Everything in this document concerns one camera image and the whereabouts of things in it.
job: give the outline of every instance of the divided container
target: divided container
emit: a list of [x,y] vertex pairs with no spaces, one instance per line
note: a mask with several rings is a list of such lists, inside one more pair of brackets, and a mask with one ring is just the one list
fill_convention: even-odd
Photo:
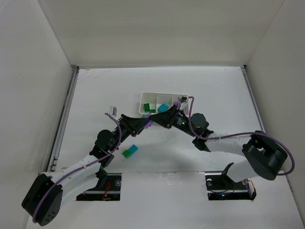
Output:
[[[142,92],[139,113],[148,114],[148,112],[144,112],[144,104],[149,104],[150,110],[156,110],[156,113],[158,113],[158,107],[161,106],[162,104],[167,104],[171,108],[174,103],[179,102],[178,97],[180,96],[185,96],[187,98],[189,97],[188,94]],[[187,101],[187,106],[184,108],[184,113],[186,115],[189,114],[188,101]]]

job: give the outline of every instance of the blue cube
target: blue cube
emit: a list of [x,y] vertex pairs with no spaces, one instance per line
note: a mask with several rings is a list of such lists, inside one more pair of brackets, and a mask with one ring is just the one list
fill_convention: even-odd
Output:
[[158,112],[167,111],[168,108],[170,108],[170,107],[167,104],[162,104],[161,106],[158,107]]

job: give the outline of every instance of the green cube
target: green cube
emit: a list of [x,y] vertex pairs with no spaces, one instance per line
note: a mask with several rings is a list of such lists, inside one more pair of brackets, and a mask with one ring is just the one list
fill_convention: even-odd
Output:
[[149,113],[150,109],[149,109],[149,104],[144,104],[144,112],[148,112]]
[[128,149],[126,149],[123,153],[124,157],[129,158],[132,154],[129,152]]

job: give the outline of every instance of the blue block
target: blue block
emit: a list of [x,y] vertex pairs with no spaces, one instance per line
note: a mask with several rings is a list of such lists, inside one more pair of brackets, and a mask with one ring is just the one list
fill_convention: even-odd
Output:
[[168,108],[170,108],[170,107],[167,104],[162,104],[161,106],[158,107],[158,112],[167,111]]
[[135,152],[138,151],[138,147],[136,147],[135,145],[132,145],[132,147],[130,147],[128,149],[128,151],[131,153],[131,155],[133,155]]

